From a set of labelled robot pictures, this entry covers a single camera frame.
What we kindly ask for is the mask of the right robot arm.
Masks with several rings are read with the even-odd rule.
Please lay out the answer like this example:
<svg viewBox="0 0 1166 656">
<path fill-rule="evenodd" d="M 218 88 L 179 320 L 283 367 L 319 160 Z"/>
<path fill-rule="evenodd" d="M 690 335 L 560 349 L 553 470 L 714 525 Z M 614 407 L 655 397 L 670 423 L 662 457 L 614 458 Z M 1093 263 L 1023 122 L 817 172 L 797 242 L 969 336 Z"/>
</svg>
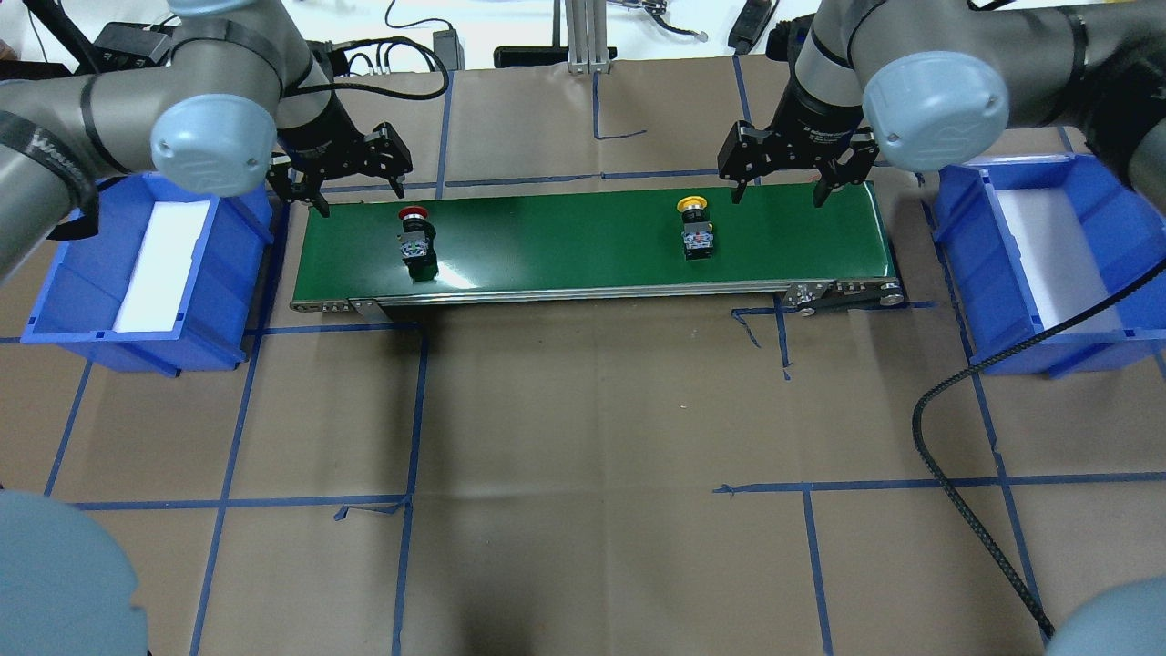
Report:
<svg viewBox="0 0 1166 656">
<path fill-rule="evenodd" d="M 828 190 L 874 155 L 962 165 L 1010 128 L 1073 126 L 1123 186 L 1163 209 L 1163 2 L 991 10 L 967 1 L 823 1 L 766 128 L 732 126 L 721 179 L 813 169 Z"/>
</svg>

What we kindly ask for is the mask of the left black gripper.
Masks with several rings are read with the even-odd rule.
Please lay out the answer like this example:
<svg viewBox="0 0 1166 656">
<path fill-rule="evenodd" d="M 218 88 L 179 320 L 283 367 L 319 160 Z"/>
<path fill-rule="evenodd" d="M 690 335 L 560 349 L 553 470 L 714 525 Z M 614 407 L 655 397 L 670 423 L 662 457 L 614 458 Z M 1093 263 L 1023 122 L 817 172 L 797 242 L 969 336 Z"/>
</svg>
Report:
<svg viewBox="0 0 1166 656">
<path fill-rule="evenodd" d="M 371 176 L 387 181 L 396 199 L 403 199 L 403 176 L 414 171 L 410 150 L 392 124 L 378 124 L 367 134 L 345 121 L 312 124 L 281 128 L 276 140 L 281 150 L 271 154 L 268 186 L 280 200 L 315 205 L 325 219 L 332 216 L 322 191 L 325 181 Z"/>
</svg>

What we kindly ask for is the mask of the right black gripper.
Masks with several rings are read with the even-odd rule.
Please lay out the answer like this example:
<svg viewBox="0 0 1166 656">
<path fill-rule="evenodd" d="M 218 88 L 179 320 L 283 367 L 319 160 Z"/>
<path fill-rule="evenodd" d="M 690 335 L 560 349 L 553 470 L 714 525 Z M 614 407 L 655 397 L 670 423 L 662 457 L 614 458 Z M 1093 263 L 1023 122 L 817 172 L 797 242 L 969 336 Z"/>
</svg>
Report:
<svg viewBox="0 0 1166 656">
<path fill-rule="evenodd" d="M 879 154 L 879 144 L 869 128 L 842 134 L 840 141 L 827 144 L 803 128 L 784 136 L 778 131 L 737 121 L 721 144 L 718 176 L 735 182 L 731 203 L 737 205 L 744 199 L 751 179 L 778 170 L 813 169 L 820 179 L 813 186 L 813 207 L 821 209 L 834 188 L 868 179 Z"/>
</svg>

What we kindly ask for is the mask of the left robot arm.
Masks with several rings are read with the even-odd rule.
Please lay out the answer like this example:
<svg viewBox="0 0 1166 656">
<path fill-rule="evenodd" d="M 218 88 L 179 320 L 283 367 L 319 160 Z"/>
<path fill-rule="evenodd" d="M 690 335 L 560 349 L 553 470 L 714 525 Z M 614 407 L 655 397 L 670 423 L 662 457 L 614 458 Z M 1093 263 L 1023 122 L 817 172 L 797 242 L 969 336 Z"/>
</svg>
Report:
<svg viewBox="0 0 1166 656">
<path fill-rule="evenodd" d="M 66 216 L 99 219 L 99 184 L 159 172 L 183 190 L 233 198 L 279 169 L 285 200 L 326 209 L 325 181 L 354 174 L 403 193 L 414 169 L 391 124 L 354 127 L 332 80 L 280 1 L 173 1 L 163 68 L 3 83 L 3 280 Z"/>
</svg>

